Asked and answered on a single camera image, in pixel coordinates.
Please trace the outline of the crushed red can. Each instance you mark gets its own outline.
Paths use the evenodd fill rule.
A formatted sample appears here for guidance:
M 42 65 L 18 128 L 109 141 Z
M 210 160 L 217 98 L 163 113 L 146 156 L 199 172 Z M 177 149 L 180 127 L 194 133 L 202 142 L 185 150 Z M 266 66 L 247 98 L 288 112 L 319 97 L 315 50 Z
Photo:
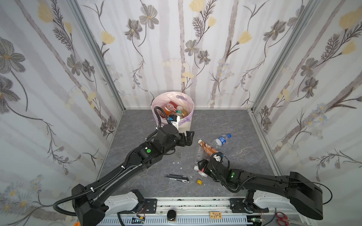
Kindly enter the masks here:
M 199 174 L 200 176 L 202 176 L 202 177 L 205 177 L 205 178 L 208 177 L 208 175 L 205 173 L 205 168 L 199 168 L 198 174 Z

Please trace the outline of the blue-label water bottle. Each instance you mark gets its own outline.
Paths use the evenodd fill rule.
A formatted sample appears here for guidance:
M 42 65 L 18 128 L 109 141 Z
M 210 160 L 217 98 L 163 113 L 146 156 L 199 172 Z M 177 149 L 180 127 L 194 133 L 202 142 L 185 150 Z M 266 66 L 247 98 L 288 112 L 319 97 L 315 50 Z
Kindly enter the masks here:
M 215 138 L 212 142 L 212 145 L 214 147 L 222 147 L 224 146 L 225 144 L 228 144 L 230 139 L 232 138 L 232 135 L 231 134 L 222 134 L 222 135 L 219 135 L 217 138 Z

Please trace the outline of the copper Nescafe bottle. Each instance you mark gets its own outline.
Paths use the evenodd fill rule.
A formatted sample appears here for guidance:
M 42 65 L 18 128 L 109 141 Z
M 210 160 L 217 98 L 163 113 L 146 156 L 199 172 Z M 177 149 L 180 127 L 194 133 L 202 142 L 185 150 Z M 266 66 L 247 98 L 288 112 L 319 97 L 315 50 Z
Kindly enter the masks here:
M 198 144 L 203 148 L 203 150 L 209 155 L 212 156 L 214 153 L 217 153 L 218 151 L 213 148 L 211 145 L 206 143 L 205 141 L 199 139 Z

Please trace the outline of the clear ribbed bottle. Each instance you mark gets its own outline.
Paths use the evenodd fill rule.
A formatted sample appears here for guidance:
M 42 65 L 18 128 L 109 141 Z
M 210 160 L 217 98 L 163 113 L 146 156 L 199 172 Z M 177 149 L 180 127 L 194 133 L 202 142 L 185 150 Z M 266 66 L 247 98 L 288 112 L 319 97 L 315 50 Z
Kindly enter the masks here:
M 196 163 L 204 159 L 204 150 L 201 146 L 197 146 L 196 154 Z

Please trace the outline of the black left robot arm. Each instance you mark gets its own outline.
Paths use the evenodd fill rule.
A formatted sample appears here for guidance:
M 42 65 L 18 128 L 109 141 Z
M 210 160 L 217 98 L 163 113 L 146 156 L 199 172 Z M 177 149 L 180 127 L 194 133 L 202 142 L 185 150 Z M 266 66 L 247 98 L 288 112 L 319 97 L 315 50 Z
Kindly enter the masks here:
M 58 213 L 77 217 L 82 226 L 95 226 L 111 209 L 106 200 L 118 188 L 141 171 L 162 160 L 177 146 L 192 145 L 194 131 L 180 133 L 170 121 L 163 126 L 160 115 L 165 111 L 161 107 L 154 107 L 154 113 L 158 121 L 156 130 L 145 139 L 144 143 L 130 151 L 122 164 L 87 186 L 78 184 L 73 188 L 72 195 L 56 201 L 52 206 L 53 209 Z

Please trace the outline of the yellow red tea bottle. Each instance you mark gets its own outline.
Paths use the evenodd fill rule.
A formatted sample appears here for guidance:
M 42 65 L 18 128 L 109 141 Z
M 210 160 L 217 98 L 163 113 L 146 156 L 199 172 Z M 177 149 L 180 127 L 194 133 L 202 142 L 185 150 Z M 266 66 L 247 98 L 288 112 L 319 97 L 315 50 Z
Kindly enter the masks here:
M 176 111 L 178 105 L 173 101 L 169 101 L 168 103 L 171 104 L 173 106 L 173 110 Z

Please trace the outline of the copper coffee bottle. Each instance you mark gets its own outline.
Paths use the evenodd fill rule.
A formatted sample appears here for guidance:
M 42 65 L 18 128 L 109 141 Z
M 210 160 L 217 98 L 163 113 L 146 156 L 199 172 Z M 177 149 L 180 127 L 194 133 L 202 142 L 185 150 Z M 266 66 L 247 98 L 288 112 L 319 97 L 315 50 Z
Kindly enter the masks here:
M 169 103 L 167 103 L 164 107 L 163 107 L 163 111 L 166 113 L 166 116 L 168 117 L 169 115 L 174 115 L 175 111 L 173 110 L 173 106 Z

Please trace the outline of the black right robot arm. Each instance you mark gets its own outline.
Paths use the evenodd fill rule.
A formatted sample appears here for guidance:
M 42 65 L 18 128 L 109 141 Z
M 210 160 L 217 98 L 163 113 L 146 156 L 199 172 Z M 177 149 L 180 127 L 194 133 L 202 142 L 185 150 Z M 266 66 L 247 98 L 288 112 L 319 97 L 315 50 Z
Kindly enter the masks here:
M 314 220 L 323 219 L 323 206 L 331 200 L 323 202 L 322 184 L 319 182 L 312 182 L 293 171 L 284 176 L 267 176 L 231 169 L 230 164 L 224 166 L 223 158 L 223 153 L 216 152 L 209 160 L 198 161 L 198 169 L 231 193 L 241 190 L 272 193 L 287 198 L 300 214 Z

